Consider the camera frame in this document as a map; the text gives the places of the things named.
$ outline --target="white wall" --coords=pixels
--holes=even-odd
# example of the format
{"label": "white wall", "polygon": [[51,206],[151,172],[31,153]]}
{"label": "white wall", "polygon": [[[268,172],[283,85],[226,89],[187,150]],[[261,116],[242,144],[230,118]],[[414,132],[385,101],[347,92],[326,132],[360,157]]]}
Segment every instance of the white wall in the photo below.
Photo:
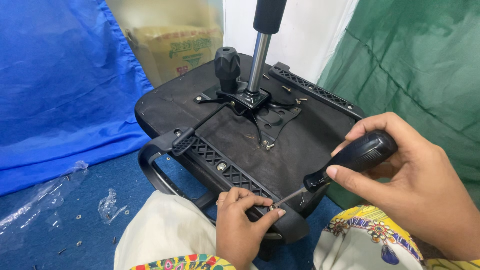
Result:
{"label": "white wall", "polygon": [[[253,55],[256,0],[223,0],[224,46]],[[288,0],[280,31],[272,35],[266,63],[278,61],[316,83],[358,0]]]}

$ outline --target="screw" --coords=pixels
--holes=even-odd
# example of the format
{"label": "screw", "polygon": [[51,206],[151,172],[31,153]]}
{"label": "screw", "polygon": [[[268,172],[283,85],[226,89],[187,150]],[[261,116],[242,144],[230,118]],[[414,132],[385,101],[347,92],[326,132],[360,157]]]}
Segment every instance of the screw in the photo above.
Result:
{"label": "screw", "polygon": [[227,167],[227,165],[225,163],[220,163],[216,169],[219,170],[219,171],[223,171],[225,168]]}
{"label": "screw", "polygon": [[292,89],[287,88],[286,86],[282,86],[282,88],[285,89],[286,91],[288,91],[289,93],[292,91]]}

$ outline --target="green cloth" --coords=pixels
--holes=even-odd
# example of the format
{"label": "green cloth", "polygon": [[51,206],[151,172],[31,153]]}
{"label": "green cloth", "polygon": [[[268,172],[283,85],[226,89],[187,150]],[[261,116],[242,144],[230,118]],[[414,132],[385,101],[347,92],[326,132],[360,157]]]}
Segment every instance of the green cloth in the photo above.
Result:
{"label": "green cloth", "polygon": [[[447,152],[480,206],[480,1],[360,0],[318,85],[367,116],[397,113]],[[333,183],[328,195],[361,202]]]}

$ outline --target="screwdriver shaft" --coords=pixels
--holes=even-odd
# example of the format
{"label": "screwdriver shaft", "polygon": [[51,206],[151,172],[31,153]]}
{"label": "screwdriver shaft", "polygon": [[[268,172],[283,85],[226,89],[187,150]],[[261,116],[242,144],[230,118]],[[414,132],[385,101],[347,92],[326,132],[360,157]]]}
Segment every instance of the screwdriver shaft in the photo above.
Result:
{"label": "screwdriver shaft", "polygon": [[287,197],[281,199],[280,201],[272,204],[272,207],[275,209],[275,208],[278,208],[282,203],[290,200],[291,198],[295,197],[296,195],[300,194],[300,193],[303,193],[303,192],[307,192],[307,189],[305,187],[302,187],[301,189],[295,191],[294,193],[288,195]]}

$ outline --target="blue tarp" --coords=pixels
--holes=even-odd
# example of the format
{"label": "blue tarp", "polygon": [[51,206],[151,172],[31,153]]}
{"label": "blue tarp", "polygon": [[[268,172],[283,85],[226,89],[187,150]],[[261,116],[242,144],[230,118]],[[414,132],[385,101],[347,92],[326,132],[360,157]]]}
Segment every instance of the blue tarp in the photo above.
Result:
{"label": "blue tarp", "polygon": [[0,195],[148,141],[152,89],[102,0],[0,3]]}

